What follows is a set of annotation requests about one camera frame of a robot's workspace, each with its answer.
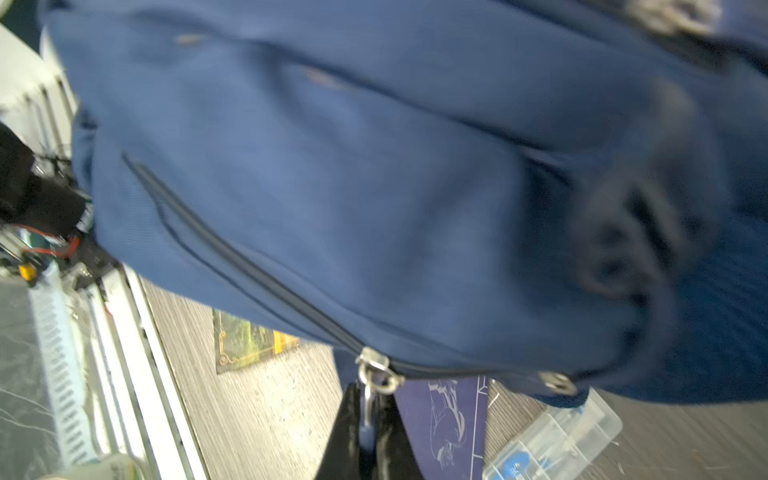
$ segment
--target purple book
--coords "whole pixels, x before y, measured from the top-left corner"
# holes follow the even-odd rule
[[[406,382],[395,393],[424,480],[480,480],[488,415],[484,376]]]

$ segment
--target zipper pull tab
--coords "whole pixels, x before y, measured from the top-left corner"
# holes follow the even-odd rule
[[[373,422],[373,402],[376,395],[392,395],[403,383],[406,378],[398,375],[389,368],[389,357],[375,351],[369,346],[363,347],[356,363],[360,366],[358,369],[358,378],[365,387],[363,408],[363,425],[371,426]]]

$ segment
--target plastic storage case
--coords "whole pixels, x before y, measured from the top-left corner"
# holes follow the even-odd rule
[[[576,409],[547,407],[483,470],[483,480],[573,480],[621,431],[621,419],[591,390]]]

